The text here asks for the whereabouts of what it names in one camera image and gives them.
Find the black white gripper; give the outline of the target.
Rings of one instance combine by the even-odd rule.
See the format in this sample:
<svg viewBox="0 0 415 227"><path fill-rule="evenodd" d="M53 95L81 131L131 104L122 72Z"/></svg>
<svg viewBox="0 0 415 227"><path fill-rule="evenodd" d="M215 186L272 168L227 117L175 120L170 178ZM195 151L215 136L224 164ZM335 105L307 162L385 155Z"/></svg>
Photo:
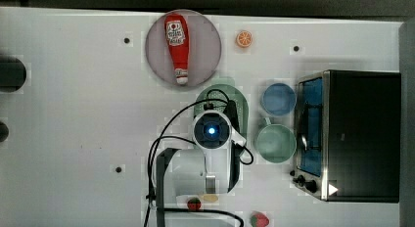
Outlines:
<svg viewBox="0 0 415 227"><path fill-rule="evenodd" d="M225 109L224 114L229 118L232 127L237 131L240 132L240 123L238 119L238 111L237 111L237 105L236 102L233 100L230 100Z"/></svg>

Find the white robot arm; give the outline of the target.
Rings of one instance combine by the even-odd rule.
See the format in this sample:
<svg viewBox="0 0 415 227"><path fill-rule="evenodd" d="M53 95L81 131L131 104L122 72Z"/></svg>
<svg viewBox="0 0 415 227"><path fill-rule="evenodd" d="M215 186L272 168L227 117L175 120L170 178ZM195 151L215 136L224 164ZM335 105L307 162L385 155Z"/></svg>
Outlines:
<svg viewBox="0 0 415 227"><path fill-rule="evenodd" d="M199 216L177 198L227 194L240 176L240 156L247 140L241 135L236 103L228 100L222 109L203 100L204 110L191 126L192 149L167 148L155 156L153 185L157 227L230 227L209 218L209 209Z"/></svg>

